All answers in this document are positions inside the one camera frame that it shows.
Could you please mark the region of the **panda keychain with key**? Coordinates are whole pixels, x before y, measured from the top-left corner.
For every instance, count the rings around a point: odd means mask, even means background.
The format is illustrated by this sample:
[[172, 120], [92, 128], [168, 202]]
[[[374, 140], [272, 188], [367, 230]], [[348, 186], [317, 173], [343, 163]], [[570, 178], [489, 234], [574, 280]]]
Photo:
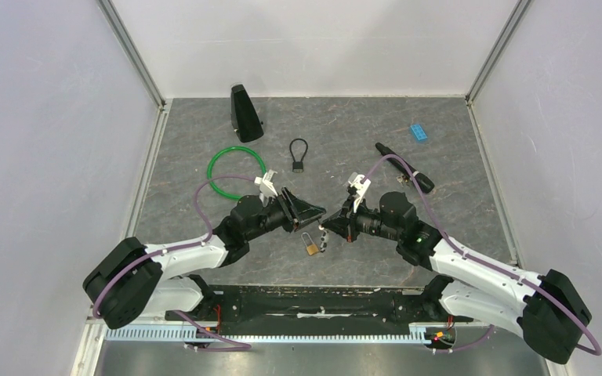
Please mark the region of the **panda keychain with key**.
[[328, 247], [329, 231], [322, 225], [319, 225], [318, 229], [321, 231], [320, 244], [318, 246], [318, 249], [320, 253], [324, 253]]

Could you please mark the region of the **brass padlock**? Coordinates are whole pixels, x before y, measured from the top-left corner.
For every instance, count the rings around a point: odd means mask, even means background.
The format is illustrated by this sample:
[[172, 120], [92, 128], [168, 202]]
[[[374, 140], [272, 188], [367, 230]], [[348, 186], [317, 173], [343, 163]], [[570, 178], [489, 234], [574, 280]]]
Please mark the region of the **brass padlock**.
[[309, 235], [307, 232], [303, 232], [301, 234], [301, 239], [302, 239], [302, 242], [304, 243], [306, 252], [309, 256], [316, 255], [317, 253], [320, 252], [320, 249], [317, 246], [317, 244], [314, 242], [312, 236]]

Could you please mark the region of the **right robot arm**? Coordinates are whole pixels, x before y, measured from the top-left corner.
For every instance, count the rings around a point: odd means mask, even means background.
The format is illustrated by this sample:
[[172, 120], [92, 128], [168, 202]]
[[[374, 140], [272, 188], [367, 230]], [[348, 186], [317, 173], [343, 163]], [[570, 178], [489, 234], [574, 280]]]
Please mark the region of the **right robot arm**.
[[403, 260], [437, 273], [421, 299], [430, 319], [448, 314], [501, 327], [554, 363], [569, 361], [592, 319], [565, 274], [519, 269], [443, 236], [402, 192], [385, 193], [376, 209], [349, 197], [321, 225], [348, 242], [361, 234], [393, 240]]

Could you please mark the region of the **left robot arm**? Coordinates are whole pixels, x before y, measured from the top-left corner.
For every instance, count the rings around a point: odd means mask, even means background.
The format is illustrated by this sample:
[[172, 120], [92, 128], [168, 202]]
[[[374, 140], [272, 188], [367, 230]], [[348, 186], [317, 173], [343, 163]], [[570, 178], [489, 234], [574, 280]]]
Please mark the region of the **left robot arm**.
[[89, 273], [82, 288], [95, 316], [110, 329], [124, 327], [141, 315], [175, 309], [204, 320], [212, 315], [215, 300], [194, 271], [234, 264], [249, 252], [251, 240], [278, 228], [296, 232], [325, 212], [287, 189], [265, 200], [246, 195], [206, 235], [171, 244], [125, 238]]

